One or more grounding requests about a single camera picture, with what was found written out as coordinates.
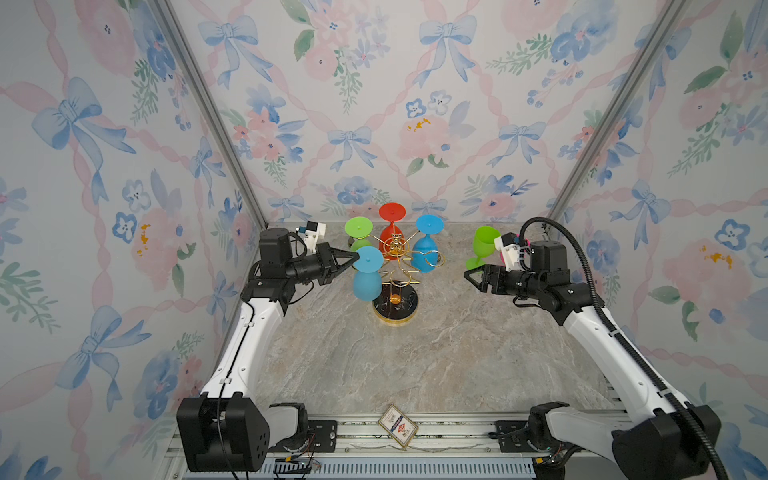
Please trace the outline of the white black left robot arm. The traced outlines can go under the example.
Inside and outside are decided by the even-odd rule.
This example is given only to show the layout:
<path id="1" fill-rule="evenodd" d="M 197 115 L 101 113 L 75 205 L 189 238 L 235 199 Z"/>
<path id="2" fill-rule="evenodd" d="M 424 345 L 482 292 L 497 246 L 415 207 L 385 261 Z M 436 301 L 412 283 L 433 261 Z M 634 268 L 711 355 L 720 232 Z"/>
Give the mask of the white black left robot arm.
<path id="1" fill-rule="evenodd" d="M 356 252 L 323 241 L 320 226 L 305 234 L 269 228 L 240 294 L 238 318 L 212 377 L 182 400 L 177 425 L 191 472 L 258 471 L 270 450 L 303 450 L 311 442 L 306 408 L 280 403 L 260 409 L 255 386 L 272 338 L 299 285 L 331 283 L 358 260 Z"/>

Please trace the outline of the gold wire glass rack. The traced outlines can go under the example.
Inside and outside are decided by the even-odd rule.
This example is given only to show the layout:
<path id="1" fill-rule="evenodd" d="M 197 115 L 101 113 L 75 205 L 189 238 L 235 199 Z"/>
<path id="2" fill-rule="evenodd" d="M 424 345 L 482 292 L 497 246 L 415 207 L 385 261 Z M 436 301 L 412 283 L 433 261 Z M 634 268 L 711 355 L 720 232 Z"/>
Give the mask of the gold wire glass rack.
<path id="1" fill-rule="evenodd" d="M 392 237 L 390 250 L 393 259 L 384 259 L 384 264 L 379 270 L 382 291 L 372 304 L 376 316 L 390 326 L 407 324 L 414 318 L 421 304 L 417 287 L 422 283 L 421 277 L 426 273 L 412 266 L 412 246 L 417 241 L 415 237 L 416 234 L 410 237 L 406 237 L 403 233 L 395 234 Z M 440 265 L 436 269 L 445 263 L 443 254 L 441 252 L 440 254 Z"/>

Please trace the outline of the lime green back wine glass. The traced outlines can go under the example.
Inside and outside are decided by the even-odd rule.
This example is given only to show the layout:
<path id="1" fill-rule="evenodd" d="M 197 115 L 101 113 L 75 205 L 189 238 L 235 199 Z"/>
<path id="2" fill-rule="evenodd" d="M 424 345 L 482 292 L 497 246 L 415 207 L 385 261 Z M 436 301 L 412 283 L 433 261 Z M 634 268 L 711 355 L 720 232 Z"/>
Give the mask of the lime green back wine glass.
<path id="1" fill-rule="evenodd" d="M 373 232 L 373 222 L 364 216 L 353 217 L 346 222 L 345 232 L 352 239 L 350 250 L 357 251 L 371 245 L 368 238 Z"/>

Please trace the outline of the light blue front wine glass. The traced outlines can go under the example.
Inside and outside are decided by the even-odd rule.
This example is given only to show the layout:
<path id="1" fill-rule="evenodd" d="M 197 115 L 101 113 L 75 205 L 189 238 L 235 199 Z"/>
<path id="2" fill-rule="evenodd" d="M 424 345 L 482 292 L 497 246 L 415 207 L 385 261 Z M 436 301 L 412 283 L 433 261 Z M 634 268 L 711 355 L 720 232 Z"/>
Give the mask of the light blue front wine glass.
<path id="1" fill-rule="evenodd" d="M 357 299 L 372 302 L 382 291 L 382 280 L 379 270 L 384 264 L 382 253 L 372 246 L 364 246 L 356 251 L 358 260 L 353 264 L 356 270 L 353 281 L 353 292 Z"/>

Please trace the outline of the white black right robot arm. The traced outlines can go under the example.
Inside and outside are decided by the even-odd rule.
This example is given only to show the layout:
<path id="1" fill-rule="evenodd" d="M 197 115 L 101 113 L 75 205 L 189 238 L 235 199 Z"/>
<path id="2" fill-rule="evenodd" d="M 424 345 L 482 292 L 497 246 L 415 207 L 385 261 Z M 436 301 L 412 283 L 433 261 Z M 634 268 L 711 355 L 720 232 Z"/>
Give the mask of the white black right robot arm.
<path id="1" fill-rule="evenodd" d="M 587 351 L 627 415 L 610 421 L 565 402 L 532 407 L 523 431 L 545 455 L 540 467 L 561 469 L 576 451 L 586 450 L 615 463 L 628 479 L 686 479 L 708 469 L 726 478 L 715 450 L 719 417 L 663 379 L 618 328 L 591 281 L 572 282 L 566 247 L 536 241 L 523 268 L 520 240 L 506 235 L 496 243 L 502 264 L 468 269 L 465 279 L 482 293 L 510 296 L 520 308 L 548 312 Z"/>

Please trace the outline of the lime green wine glass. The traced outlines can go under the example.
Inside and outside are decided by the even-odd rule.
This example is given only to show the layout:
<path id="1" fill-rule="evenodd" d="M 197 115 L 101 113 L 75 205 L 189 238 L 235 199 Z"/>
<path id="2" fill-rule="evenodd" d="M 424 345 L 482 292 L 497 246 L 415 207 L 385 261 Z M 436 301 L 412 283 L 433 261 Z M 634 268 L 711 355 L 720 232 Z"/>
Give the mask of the lime green wine glass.
<path id="1" fill-rule="evenodd" d="M 501 233 L 494 227 L 481 226 L 475 231 L 472 242 L 474 256 L 466 261 L 466 269 L 472 270 L 485 264 L 485 259 L 495 251 L 495 240 Z"/>
<path id="2" fill-rule="evenodd" d="M 353 217 L 346 222 L 345 232 L 352 239 L 350 250 L 357 251 L 371 245 L 368 238 L 373 232 L 373 222 L 364 216 Z"/>

